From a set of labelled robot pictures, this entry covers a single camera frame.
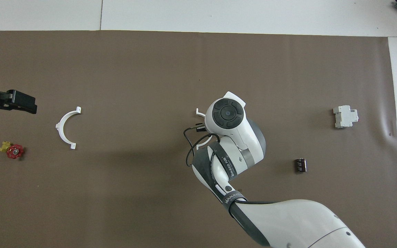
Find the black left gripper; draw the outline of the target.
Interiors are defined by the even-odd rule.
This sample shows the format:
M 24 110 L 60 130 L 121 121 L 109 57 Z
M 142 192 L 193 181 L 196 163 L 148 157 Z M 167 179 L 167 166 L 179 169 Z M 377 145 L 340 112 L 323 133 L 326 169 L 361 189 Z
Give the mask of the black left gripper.
M 0 110 L 19 110 L 31 114 L 37 113 L 35 98 L 17 90 L 0 91 Z

